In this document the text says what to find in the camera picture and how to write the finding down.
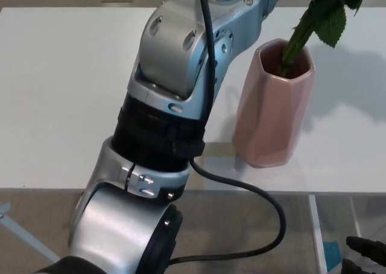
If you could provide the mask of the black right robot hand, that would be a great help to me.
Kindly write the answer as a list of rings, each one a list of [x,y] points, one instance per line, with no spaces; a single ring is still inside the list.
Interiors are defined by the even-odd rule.
[[[385,243],[357,236],[348,236],[346,245],[361,256],[385,267]],[[368,273],[350,259],[344,258],[341,263],[341,274]]]

